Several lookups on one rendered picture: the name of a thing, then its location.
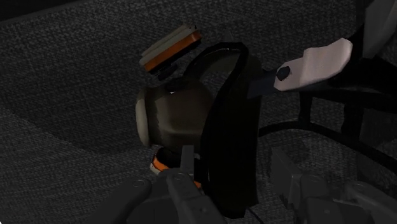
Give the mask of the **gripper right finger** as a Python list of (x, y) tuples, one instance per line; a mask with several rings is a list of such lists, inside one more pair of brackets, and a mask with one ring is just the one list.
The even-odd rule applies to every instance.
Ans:
[(286, 209), (294, 210), (294, 224), (397, 224), (397, 200), (362, 181), (331, 188), (280, 149), (272, 150), (270, 177)]

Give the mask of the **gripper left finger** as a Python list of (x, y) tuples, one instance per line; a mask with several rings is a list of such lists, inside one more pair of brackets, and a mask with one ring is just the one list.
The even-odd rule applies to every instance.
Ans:
[(194, 147), (184, 146), (179, 168), (155, 182), (126, 179), (84, 224), (226, 224), (212, 200), (193, 182)]

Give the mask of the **grey black orange rounded object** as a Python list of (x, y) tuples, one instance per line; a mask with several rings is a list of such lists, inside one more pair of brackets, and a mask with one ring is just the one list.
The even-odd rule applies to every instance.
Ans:
[(159, 150), (155, 173), (177, 167), (182, 148), (192, 145), (195, 180), (227, 218), (242, 218), (258, 203), (256, 149), (261, 97), (248, 97), (261, 62), (240, 42), (206, 48), (173, 77), (176, 61), (196, 48), (202, 36), (182, 25), (145, 50), (140, 64), (161, 81), (137, 96), (136, 124), (143, 145)]

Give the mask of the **white tool with dark blade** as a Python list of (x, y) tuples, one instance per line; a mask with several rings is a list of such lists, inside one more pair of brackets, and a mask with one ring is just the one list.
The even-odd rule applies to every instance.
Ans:
[(302, 57), (287, 61), (251, 81), (247, 98), (314, 88), (344, 69), (351, 59), (352, 48), (353, 44), (345, 38), (327, 46), (308, 48)]

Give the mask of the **grey fabric sofa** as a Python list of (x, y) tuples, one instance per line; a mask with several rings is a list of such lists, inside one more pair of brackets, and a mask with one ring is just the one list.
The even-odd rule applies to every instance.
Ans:
[(0, 222), (83, 224), (125, 179), (153, 177), (135, 101), (141, 52), (191, 21), (267, 70), (357, 29), (355, 0), (84, 0), (0, 25)]

